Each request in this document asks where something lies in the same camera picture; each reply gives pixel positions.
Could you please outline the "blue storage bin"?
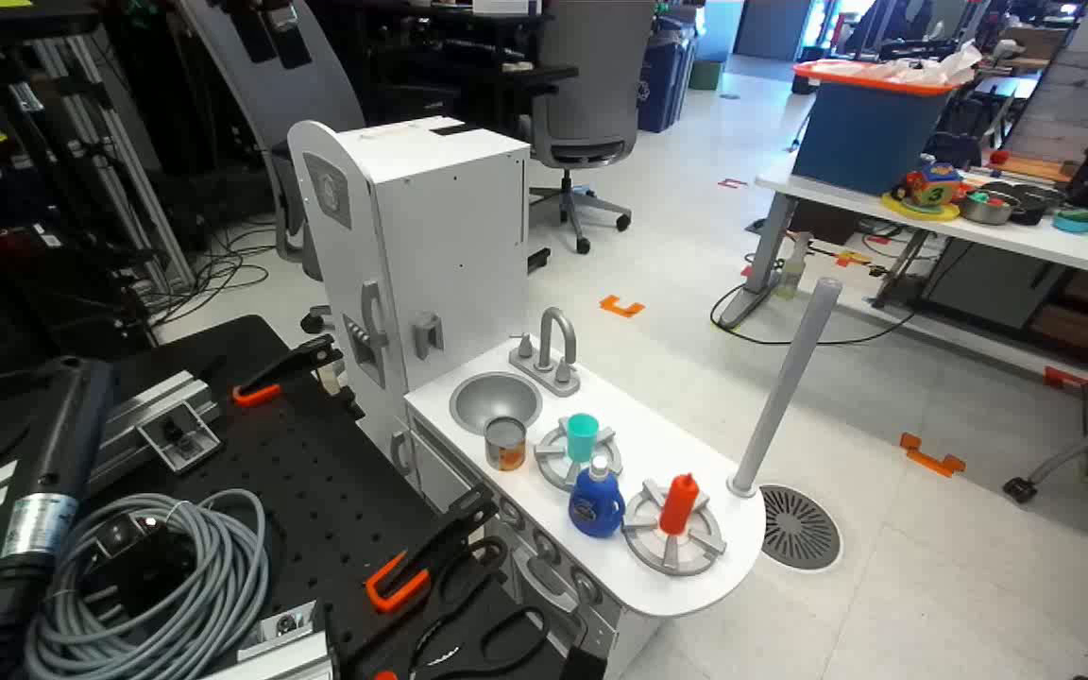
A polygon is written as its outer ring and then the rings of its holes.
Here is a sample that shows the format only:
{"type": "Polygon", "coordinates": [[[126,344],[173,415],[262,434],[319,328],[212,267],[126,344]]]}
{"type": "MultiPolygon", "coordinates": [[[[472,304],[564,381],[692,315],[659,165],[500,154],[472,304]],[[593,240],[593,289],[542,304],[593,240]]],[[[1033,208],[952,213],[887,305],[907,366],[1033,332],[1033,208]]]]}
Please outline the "blue storage bin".
{"type": "Polygon", "coordinates": [[[898,85],[874,65],[799,65],[816,80],[816,102],[795,162],[799,177],[857,193],[887,193],[926,150],[952,85],[898,85]]]}

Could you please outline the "white toy kitchen set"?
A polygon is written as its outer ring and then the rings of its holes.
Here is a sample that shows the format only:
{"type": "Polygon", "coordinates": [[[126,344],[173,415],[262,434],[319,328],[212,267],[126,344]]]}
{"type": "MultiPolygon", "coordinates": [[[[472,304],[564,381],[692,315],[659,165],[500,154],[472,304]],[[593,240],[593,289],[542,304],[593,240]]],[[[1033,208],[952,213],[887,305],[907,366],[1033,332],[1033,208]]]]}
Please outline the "white toy kitchen set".
{"type": "Polygon", "coordinates": [[[574,398],[557,398],[509,364],[547,311],[530,304],[527,145],[420,116],[350,133],[300,121],[289,148],[362,431],[438,505],[488,489],[488,531],[509,544],[509,582],[547,615],[551,641],[585,645],[610,680],[630,680],[660,626],[748,577],[768,510],[728,492],[732,466],[717,449],[591,366],[578,364],[574,398]],[[519,373],[542,395],[515,473],[500,473],[484,431],[449,412],[452,388],[475,373],[519,373]],[[624,513],[646,479],[669,492],[697,478],[728,544],[709,570],[669,577],[620,531],[596,542],[569,524],[569,492],[542,478],[532,447],[574,412],[616,431],[624,513]]]}

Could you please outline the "black cylindrical tube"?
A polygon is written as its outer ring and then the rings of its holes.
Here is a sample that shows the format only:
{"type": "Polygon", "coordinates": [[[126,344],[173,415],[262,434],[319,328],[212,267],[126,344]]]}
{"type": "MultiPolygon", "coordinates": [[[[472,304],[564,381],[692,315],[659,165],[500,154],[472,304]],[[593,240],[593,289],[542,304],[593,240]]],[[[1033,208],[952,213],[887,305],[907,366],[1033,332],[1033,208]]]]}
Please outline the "black cylindrical tube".
{"type": "Polygon", "coordinates": [[[0,531],[0,680],[23,669],[32,619],[58,573],[101,447],[116,373],[110,364],[63,357],[34,412],[38,444],[19,459],[0,531]]]}

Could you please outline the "teal blue cup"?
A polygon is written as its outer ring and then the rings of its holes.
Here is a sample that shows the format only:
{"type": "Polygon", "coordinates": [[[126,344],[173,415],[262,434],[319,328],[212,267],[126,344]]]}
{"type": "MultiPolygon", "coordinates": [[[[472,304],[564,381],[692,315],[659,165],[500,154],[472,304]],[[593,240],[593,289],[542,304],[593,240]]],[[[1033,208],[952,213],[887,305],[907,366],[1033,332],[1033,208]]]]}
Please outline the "teal blue cup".
{"type": "Polygon", "coordinates": [[[564,419],[564,434],[567,434],[567,459],[574,466],[585,466],[596,449],[596,439],[600,439],[600,419],[591,415],[591,412],[574,412],[564,419]]]}

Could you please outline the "grey rear burner grate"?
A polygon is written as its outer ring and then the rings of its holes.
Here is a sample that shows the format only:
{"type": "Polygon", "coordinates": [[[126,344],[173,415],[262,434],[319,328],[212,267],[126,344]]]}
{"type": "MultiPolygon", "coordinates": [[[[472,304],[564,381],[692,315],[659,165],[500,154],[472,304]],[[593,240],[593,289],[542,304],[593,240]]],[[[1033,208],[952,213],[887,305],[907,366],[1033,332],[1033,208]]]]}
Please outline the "grey rear burner grate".
{"type": "Polygon", "coordinates": [[[596,439],[596,449],[585,466],[574,466],[567,459],[567,434],[564,434],[564,419],[532,447],[532,463],[542,468],[542,478],[551,484],[551,489],[564,489],[569,492],[578,473],[591,466],[591,463],[610,463],[611,473],[620,478],[624,473],[624,459],[620,459],[620,444],[616,444],[616,431],[600,422],[600,439],[596,439]]]}

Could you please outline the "aluminium extrusion bracket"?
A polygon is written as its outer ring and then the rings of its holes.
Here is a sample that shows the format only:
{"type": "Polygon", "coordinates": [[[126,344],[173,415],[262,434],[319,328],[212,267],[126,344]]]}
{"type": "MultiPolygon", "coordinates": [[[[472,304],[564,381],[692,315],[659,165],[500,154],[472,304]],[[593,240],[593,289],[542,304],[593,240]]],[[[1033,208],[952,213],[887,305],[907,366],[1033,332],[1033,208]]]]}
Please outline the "aluminium extrusion bracket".
{"type": "Polygon", "coordinates": [[[217,419],[219,403],[209,381],[179,369],[110,412],[97,468],[163,463],[180,478],[222,447],[212,431],[217,419]]]}

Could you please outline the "orange black clamp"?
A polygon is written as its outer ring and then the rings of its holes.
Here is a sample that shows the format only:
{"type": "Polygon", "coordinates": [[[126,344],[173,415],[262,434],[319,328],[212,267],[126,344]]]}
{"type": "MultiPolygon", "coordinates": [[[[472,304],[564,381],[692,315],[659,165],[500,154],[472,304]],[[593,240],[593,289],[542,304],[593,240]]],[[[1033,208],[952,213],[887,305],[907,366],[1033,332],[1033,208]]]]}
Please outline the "orange black clamp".
{"type": "Polygon", "coordinates": [[[394,553],[362,577],[367,605],[379,615],[409,609],[436,582],[443,563],[452,561],[493,513],[493,492],[470,489],[428,524],[412,549],[394,553]]]}
{"type": "Polygon", "coordinates": [[[257,407],[284,395],[284,381],[294,373],[323,369],[339,358],[339,348],[330,335],[306,340],[284,351],[275,364],[262,366],[255,378],[229,388],[236,407],[257,407]]]}

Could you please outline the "grey vertical pole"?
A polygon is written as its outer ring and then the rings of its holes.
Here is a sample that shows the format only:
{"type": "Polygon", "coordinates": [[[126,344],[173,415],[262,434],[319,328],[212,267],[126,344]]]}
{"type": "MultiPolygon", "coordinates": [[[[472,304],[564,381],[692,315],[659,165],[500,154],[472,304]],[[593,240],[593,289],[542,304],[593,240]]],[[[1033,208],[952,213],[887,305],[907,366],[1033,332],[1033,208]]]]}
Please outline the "grey vertical pole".
{"type": "Polygon", "coordinates": [[[752,427],[752,439],[746,447],[746,459],[728,479],[732,494],[742,494],[742,500],[756,494],[756,478],[761,478],[768,449],[771,449],[771,444],[787,419],[787,407],[791,407],[791,402],[795,402],[795,395],[799,395],[799,386],[812,364],[812,351],[816,351],[816,344],[821,344],[821,335],[834,315],[839,294],[841,294],[839,280],[828,280],[828,275],[816,280],[812,299],[809,299],[801,327],[795,332],[795,344],[783,358],[777,381],[773,381],[773,388],[771,388],[771,398],[768,398],[768,403],[752,427]]]}

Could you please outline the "round floor drain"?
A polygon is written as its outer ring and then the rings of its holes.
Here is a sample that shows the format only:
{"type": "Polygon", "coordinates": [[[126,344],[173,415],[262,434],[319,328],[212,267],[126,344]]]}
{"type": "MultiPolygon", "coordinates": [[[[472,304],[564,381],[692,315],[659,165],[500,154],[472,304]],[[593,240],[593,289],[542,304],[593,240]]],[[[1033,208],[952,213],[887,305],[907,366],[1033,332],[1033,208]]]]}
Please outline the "round floor drain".
{"type": "Polygon", "coordinates": [[[834,518],[795,489],[768,489],[768,533],[763,553],[795,570],[823,570],[839,561],[841,538],[834,518]]]}

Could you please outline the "grey burner grate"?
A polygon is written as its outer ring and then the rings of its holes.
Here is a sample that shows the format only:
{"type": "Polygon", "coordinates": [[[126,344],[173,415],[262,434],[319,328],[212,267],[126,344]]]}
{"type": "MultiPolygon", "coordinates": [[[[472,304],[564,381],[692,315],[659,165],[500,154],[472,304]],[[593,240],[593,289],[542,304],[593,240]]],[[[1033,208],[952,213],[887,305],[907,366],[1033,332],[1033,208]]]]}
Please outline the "grey burner grate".
{"type": "Polygon", "coordinates": [[[624,473],[624,459],[620,459],[620,444],[616,444],[616,431],[600,422],[600,439],[596,439],[596,449],[585,466],[574,466],[567,459],[567,434],[564,434],[564,419],[532,447],[532,463],[542,468],[542,478],[551,484],[551,489],[564,489],[569,492],[578,473],[591,466],[591,463],[610,463],[611,473],[620,478],[624,473]]]}
{"type": "Polygon", "coordinates": [[[709,570],[728,553],[728,544],[705,492],[697,494],[679,533],[660,524],[665,500],[669,492],[659,479],[646,479],[642,492],[627,504],[620,533],[646,567],[669,577],[697,577],[709,570]]]}

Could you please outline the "grey front burner grate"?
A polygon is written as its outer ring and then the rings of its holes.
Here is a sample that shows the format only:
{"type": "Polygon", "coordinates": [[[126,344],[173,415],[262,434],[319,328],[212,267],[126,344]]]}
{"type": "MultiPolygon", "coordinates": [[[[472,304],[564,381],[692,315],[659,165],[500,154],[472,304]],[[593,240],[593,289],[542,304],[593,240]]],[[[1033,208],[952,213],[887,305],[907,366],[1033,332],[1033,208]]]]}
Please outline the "grey front burner grate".
{"type": "Polygon", "coordinates": [[[620,533],[646,567],[669,577],[697,577],[709,570],[728,553],[728,544],[705,492],[697,494],[679,533],[660,524],[665,500],[669,492],[659,479],[646,479],[642,492],[627,504],[620,533]]]}

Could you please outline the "orange black rear clamp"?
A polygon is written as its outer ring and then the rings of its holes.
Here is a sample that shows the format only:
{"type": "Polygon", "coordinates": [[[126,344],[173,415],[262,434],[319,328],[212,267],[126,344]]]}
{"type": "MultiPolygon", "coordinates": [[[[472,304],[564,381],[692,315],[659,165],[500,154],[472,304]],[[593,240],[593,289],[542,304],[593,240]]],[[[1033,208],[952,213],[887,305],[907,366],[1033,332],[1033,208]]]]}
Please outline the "orange black rear clamp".
{"type": "Polygon", "coordinates": [[[330,335],[306,340],[284,351],[275,364],[262,366],[255,378],[229,388],[236,407],[257,407],[284,395],[284,381],[294,373],[323,369],[339,358],[339,348],[330,335]]]}

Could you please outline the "blue detergent bottle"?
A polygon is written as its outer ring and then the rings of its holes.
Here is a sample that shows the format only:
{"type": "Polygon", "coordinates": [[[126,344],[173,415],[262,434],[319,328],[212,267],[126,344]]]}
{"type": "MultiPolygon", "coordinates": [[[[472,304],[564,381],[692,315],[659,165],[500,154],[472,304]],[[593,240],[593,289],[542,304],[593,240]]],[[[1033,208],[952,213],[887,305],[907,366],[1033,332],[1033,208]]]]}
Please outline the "blue detergent bottle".
{"type": "Polygon", "coordinates": [[[611,538],[624,524],[620,478],[610,463],[591,463],[578,473],[567,513],[578,533],[596,542],[611,538]]]}

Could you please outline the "grey toy faucet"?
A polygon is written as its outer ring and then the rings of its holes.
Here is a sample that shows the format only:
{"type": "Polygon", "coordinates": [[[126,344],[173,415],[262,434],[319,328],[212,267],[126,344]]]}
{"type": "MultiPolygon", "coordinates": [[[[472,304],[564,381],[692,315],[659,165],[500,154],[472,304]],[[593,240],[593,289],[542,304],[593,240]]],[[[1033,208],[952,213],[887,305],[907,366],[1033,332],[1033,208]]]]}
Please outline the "grey toy faucet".
{"type": "Polygon", "coordinates": [[[574,398],[581,388],[578,332],[558,305],[542,315],[542,328],[519,340],[509,364],[557,398],[574,398]]]}

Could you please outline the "orange tin can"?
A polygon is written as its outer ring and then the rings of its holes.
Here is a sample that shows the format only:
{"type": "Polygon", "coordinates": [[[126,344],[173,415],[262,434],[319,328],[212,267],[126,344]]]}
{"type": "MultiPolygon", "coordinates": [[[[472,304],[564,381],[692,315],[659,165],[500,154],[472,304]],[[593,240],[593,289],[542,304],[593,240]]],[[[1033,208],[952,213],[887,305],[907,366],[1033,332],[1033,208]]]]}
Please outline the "orange tin can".
{"type": "Polygon", "coordinates": [[[488,444],[488,463],[500,468],[500,473],[515,473],[527,466],[527,422],[515,419],[515,415],[494,415],[488,427],[484,427],[484,444],[488,444]]]}

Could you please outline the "black perforated board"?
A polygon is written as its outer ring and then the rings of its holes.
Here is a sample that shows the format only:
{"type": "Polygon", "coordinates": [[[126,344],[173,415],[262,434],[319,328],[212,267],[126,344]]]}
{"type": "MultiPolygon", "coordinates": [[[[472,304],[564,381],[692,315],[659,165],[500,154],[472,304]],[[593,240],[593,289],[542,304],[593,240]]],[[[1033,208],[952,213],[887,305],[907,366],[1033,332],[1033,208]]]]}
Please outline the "black perforated board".
{"type": "Polygon", "coordinates": [[[362,577],[412,549],[436,510],[354,427],[339,398],[310,373],[257,407],[236,407],[229,388],[290,351],[262,318],[236,318],[198,335],[116,364],[126,395],[190,369],[209,381],[222,447],[173,478],[148,466],[126,478],[137,492],[209,500],[255,492],[271,521],[268,614],[319,601],[339,680],[564,680],[547,623],[503,585],[509,553],[488,538],[493,518],[443,563],[401,614],[379,615],[362,577]]]}

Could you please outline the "orange black front clamp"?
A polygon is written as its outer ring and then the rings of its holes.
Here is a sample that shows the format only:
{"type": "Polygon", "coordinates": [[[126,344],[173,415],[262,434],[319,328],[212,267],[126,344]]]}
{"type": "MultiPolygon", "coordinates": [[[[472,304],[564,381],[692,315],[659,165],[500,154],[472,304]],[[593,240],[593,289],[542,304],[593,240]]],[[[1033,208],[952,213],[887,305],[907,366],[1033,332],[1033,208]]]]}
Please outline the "orange black front clamp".
{"type": "Polygon", "coordinates": [[[412,549],[394,553],[362,577],[367,605],[379,615],[409,609],[436,582],[443,563],[452,561],[493,513],[493,492],[470,489],[428,524],[412,549]]]}

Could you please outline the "white work table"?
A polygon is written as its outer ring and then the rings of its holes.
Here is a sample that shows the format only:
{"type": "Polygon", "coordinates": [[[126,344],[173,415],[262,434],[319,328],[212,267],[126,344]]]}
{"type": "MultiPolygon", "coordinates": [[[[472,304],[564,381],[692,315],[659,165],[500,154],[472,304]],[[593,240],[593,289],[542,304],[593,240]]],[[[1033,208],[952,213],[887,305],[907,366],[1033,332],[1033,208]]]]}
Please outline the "white work table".
{"type": "Polygon", "coordinates": [[[1059,266],[1068,272],[1088,272],[1088,233],[1053,232],[1048,221],[1039,221],[1035,227],[980,227],[969,221],[919,221],[919,216],[883,208],[874,193],[812,181],[801,174],[761,177],[761,186],[771,191],[771,208],[763,216],[761,247],[752,254],[748,275],[714,311],[717,328],[738,328],[771,299],[777,283],[773,275],[777,247],[801,203],[821,203],[821,208],[849,213],[863,221],[894,222],[898,232],[912,232],[914,240],[947,240],[947,242],[969,242],[969,247],[1059,266]]]}

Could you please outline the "grey office chair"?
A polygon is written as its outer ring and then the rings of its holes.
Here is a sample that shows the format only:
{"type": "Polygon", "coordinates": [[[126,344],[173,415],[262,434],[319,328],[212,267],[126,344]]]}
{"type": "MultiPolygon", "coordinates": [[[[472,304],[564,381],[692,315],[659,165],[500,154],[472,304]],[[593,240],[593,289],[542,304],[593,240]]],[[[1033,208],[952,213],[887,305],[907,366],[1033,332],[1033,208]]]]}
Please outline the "grey office chair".
{"type": "Polygon", "coordinates": [[[616,232],[630,227],[624,203],[610,203],[574,181],[578,172],[620,162],[640,141],[640,80],[653,22],[653,0],[547,0],[542,60],[567,76],[532,102],[532,159],[558,174],[558,186],[532,186],[551,201],[578,254],[591,250],[581,213],[600,208],[616,232]]]}

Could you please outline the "colourful toy pile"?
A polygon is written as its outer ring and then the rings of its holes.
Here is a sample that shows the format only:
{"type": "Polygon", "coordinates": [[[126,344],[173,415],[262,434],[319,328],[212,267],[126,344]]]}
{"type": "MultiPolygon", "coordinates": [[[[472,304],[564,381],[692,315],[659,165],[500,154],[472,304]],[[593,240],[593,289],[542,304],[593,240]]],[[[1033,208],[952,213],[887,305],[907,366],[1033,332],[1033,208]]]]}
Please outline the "colourful toy pile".
{"type": "Polygon", "coordinates": [[[970,181],[959,165],[919,159],[883,197],[882,203],[907,221],[952,222],[962,216],[962,201],[970,197],[970,181]]]}

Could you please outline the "grey toy sink bowl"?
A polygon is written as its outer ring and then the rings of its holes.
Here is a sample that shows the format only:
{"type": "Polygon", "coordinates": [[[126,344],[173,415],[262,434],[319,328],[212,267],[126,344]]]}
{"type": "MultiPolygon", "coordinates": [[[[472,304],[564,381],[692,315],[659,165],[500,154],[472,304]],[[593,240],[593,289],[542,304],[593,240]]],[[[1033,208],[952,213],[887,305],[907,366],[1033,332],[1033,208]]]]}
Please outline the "grey toy sink bowl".
{"type": "Polygon", "coordinates": [[[519,373],[475,373],[452,388],[449,412],[464,431],[484,431],[500,415],[532,422],[542,415],[542,395],[519,373]]]}

